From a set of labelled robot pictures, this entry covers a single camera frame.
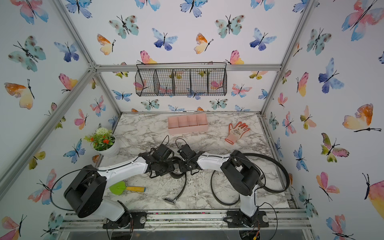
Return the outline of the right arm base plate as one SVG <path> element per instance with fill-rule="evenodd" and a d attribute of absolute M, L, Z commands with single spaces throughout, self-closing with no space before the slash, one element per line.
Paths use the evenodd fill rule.
<path fill-rule="evenodd" d="M 256 211 L 252 217 L 245 215 L 240 210 L 227 211 L 226 216 L 223 218 L 223 221 L 227 223 L 229 228 L 269 227 L 269 218 L 267 217 L 265 211 Z"/>

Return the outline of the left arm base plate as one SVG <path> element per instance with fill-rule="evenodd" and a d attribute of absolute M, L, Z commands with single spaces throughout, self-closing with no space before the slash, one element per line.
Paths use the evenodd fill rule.
<path fill-rule="evenodd" d="M 124 213 L 117 221 L 108 221 L 103 224 L 105 230 L 135 230 L 143 229 L 147 221 L 147 212 Z"/>

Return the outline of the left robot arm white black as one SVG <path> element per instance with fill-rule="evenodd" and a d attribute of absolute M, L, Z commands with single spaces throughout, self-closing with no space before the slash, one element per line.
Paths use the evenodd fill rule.
<path fill-rule="evenodd" d="M 169 157 L 174 155 L 174 151 L 161 144 L 120 164 L 85 166 L 65 190 L 64 197 L 80 219 L 95 215 L 114 222 L 118 228 L 127 228 L 133 224 L 132 214 L 123 203 L 105 199 L 105 190 L 136 175 L 155 173 L 157 177 L 172 172 L 174 165 Z"/>

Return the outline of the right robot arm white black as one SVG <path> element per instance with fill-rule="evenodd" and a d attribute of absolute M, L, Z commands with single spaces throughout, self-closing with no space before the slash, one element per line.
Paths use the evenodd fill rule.
<path fill-rule="evenodd" d="M 187 170 L 222 172 L 240 195 L 240 211 L 249 218 L 256 214 L 259 208 L 256 191 L 261 171 L 245 154 L 237 150 L 227 155 L 212 155 L 203 151 L 196 153 L 187 144 L 178 150 L 178 154 L 186 163 Z"/>

